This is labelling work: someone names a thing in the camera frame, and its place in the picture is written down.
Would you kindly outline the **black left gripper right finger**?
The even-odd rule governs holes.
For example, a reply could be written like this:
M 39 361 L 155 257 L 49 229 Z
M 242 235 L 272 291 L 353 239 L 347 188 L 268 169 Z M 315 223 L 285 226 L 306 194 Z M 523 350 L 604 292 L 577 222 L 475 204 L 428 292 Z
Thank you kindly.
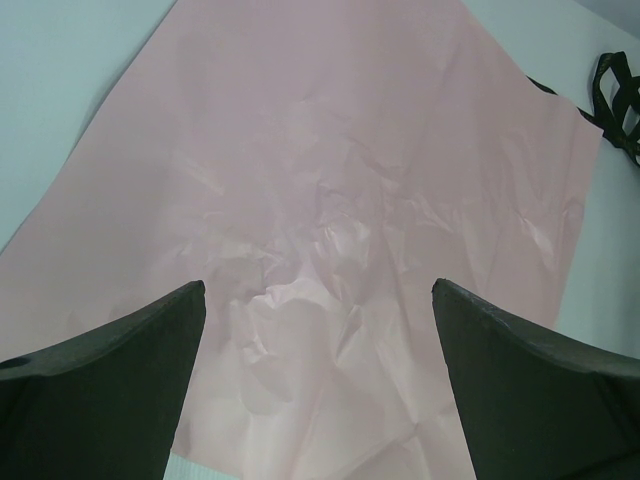
M 508 313 L 454 282 L 435 323 L 479 479 L 636 479 L 639 362 Z

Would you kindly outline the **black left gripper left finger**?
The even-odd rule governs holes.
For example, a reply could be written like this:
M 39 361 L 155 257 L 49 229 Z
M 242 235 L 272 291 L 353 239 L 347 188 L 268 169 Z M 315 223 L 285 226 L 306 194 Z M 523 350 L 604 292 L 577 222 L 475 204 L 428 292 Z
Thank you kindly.
M 4 479 L 161 479 L 205 325 L 192 281 L 1 364 Z

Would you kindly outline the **pink wrapping paper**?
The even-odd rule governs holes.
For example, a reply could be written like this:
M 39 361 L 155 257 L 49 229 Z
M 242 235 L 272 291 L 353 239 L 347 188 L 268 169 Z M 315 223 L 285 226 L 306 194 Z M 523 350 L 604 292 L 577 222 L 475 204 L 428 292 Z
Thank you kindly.
M 1 354 L 199 279 L 178 454 L 470 479 L 432 286 L 552 325 L 600 141 L 459 1 L 180 1 L 2 253 Z

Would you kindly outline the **black gold-lettered ribbon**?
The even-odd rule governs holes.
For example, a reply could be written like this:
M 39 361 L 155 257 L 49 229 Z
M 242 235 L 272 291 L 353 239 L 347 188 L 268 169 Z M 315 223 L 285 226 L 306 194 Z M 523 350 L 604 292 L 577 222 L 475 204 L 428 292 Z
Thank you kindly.
M 602 79 L 611 72 L 618 88 L 608 100 L 601 87 Z M 582 117 L 602 130 L 602 136 L 616 149 L 623 151 L 630 162 L 639 167 L 639 122 L 625 129 L 629 111 L 639 115 L 639 76 L 634 76 L 624 51 L 607 52 L 599 56 L 590 87 L 592 113 L 578 109 Z

